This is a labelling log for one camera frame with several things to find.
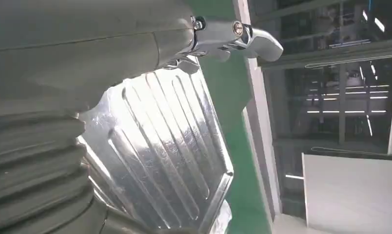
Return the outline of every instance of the rectangular light fixture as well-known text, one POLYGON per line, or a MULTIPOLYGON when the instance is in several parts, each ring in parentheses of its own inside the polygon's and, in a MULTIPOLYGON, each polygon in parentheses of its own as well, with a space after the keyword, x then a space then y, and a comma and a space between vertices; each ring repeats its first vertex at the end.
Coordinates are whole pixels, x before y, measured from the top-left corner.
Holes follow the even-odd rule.
POLYGON ((334 100, 338 100, 336 98, 324 98, 324 101, 334 101, 334 100))
POLYGON ((360 67, 360 73, 361 73, 361 78, 363 79, 363 80, 365 80, 365 78, 364 78, 364 74, 363 74, 363 69, 360 67))
POLYGON ((346 89, 362 89, 364 86, 346 87, 346 89))
POLYGON ((383 25, 383 23, 379 19, 375 18, 374 23, 377 24, 377 26, 380 28, 380 30, 382 32, 384 32, 386 30, 386 27, 383 25))
POLYGON ((345 94, 366 94, 367 92, 346 92, 345 94))
POLYGON ((365 13, 365 11, 363 11, 363 17, 364 17, 365 20, 368 20, 368 16, 367 16, 367 14, 365 13))
POLYGON ((370 128, 370 135, 372 136, 370 117, 367 116, 368 127, 370 128))
POLYGON ((389 87, 389 85, 388 84, 385 84, 385 85, 374 85, 374 86, 370 86, 370 87, 372 87, 372 88, 382 88, 382 87, 389 87))
POLYGON ((301 176, 295 176, 295 175, 285 175, 286 178, 292 178, 292 179, 304 179, 304 177, 301 176))

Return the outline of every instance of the metal bracket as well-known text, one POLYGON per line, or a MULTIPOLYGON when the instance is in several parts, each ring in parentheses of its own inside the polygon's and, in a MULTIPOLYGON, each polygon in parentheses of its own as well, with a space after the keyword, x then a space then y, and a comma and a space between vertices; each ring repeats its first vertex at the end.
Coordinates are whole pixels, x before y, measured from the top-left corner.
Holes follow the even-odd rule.
POLYGON ((268 32, 243 24, 238 20, 223 21, 204 17, 195 20, 195 45, 192 55, 210 55, 225 61, 230 52, 241 51, 248 58, 278 60, 281 44, 268 32))

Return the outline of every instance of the bolt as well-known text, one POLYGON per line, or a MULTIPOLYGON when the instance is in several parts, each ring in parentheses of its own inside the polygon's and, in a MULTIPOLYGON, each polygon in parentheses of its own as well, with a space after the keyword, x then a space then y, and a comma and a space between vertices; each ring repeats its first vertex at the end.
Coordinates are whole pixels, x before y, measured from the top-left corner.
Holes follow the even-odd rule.
POLYGON ((203 22, 200 20, 196 20, 194 23, 195 30, 202 30, 203 29, 203 22))
POLYGON ((240 37, 243 34, 243 24, 239 21, 235 21, 233 24, 233 31, 236 36, 240 37))

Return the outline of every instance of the aluminum sheet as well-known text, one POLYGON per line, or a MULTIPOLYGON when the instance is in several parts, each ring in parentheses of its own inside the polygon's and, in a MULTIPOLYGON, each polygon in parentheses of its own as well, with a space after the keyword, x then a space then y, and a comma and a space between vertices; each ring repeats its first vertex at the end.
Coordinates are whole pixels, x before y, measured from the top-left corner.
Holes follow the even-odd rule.
POLYGON ((209 232, 233 167, 200 70, 126 79, 79 118, 101 199, 153 230, 209 232))

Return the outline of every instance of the green wall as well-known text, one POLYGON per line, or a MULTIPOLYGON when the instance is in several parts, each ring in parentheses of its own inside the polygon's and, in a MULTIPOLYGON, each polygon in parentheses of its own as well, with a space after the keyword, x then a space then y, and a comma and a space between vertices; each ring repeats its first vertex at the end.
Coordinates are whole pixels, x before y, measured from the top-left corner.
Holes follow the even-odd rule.
MULTIPOLYGON (((187 0, 196 16, 234 20, 232 0, 187 0)), ((242 110, 251 99, 244 58, 232 54, 224 63, 199 59, 234 165, 235 176, 226 197, 233 219, 229 234, 270 233, 246 137, 242 110)))

